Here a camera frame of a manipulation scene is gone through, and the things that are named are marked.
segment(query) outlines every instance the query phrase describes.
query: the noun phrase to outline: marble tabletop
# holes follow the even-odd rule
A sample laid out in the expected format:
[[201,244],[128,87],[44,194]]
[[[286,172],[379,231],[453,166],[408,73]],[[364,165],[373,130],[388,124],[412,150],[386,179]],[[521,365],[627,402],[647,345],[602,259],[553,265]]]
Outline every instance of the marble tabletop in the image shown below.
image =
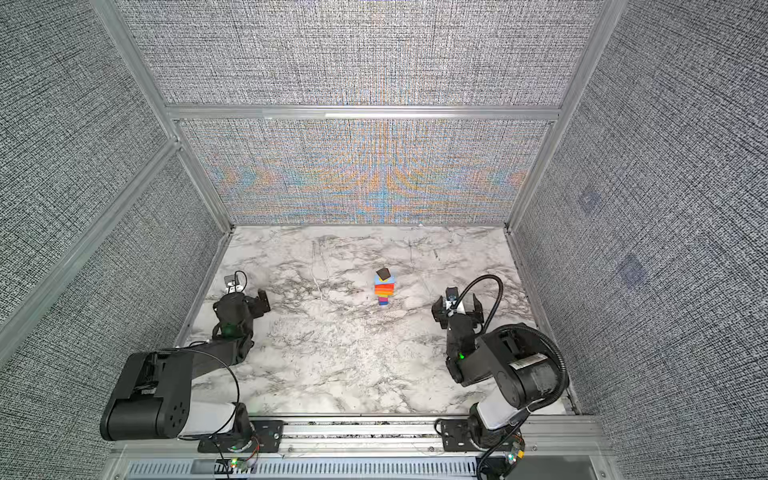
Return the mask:
[[[396,276],[395,296],[379,306],[374,273]],[[224,275],[242,270],[246,293],[267,291],[272,312],[254,321],[254,342],[234,366],[240,401],[268,413],[466,413],[495,388],[462,387],[445,368],[445,331],[430,306],[447,286],[463,290],[484,273],[505,295],[491,328],[535,326],[500,227],[238,227],[188,342],[210,338],[212,305]],[[473,292],[488,312],[496,284]],[[224,369],[193,383],[193,399],[233,401]],[[566,413],[562,400],[539,413]]]

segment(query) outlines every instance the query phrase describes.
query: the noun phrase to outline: gray vein marble pattern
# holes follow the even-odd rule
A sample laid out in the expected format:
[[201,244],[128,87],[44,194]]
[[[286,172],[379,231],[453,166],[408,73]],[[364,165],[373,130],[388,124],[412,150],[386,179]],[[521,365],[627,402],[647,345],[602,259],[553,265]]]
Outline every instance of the gray vein marble pattern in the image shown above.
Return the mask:
[[[375,271],[396,276],[395,296],[379,306]],[[466,413],[494,389],[464,388],[445,369],[445,331],[430,306],[447,286],[462,290],[483,273],[499,275],[505,295],[492,328],[535,326],[498,227],[238,227],[188,342],[210,338],[223,277],[248,276],[246,293],[267,291],[272,312],[254,321],[246,361],[233,367],[241,402],[267,413]],[[473,289],[485,312],[496,284]],[[229,373],[194,381],[193,399],[233,401]],[[539,413],[566,413],[562,401]]]

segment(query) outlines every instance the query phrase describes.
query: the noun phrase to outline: enclosure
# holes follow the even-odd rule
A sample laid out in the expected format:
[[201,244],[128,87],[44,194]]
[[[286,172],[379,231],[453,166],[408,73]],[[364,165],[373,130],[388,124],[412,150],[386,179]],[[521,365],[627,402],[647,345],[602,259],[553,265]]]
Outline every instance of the enclosure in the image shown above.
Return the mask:
[[430,306],[493,273],[495,325],[568,364],[538,425],[592,415],[604,478],[768,477],[763,3],[0,12],[0,477],[99,478],[126,358],[209,337],[235,270],[272,303],[252,414],[465,414],[495,385],[451,379]]

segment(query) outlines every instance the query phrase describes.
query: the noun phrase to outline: textured gray panel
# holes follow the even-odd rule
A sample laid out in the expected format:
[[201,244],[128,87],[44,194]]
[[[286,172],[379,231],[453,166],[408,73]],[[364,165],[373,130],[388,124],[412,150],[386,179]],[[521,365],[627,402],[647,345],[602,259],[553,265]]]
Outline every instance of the textured gray panel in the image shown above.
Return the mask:
[[220,235],[170,159],[0,372],[0,477],[97,476],[127,356],[172,345]]
[[768,478],[766,25],[631,2],[521,224],[630,479]]
[[118,0],[172,103],[560,104],[600,0]]
[[0,18],[2,324],[165,135],[88,2]]
[[189,120],[235,223],[501,223],[544,121]]

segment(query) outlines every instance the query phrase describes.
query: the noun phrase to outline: black mounting plate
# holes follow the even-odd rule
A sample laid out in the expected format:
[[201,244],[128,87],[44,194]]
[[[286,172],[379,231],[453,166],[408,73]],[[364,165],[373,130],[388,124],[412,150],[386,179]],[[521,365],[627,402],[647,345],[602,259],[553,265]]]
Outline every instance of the black mounting plate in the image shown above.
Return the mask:
[[446,452],[480,452],[469,438],[467,420],[440,420],[442,449]]
[[[280,449],[280,440],[283,439],[282,420],[251,420],[253,435],[259,439],[259,453],[277,453]],[[232,441],[218,439],[218,446],[211,439],[201,439],[197,445],[199,453],[252,453],[256,450],[256,443],[251,442],[246,448],[239,449],[242,440]]]

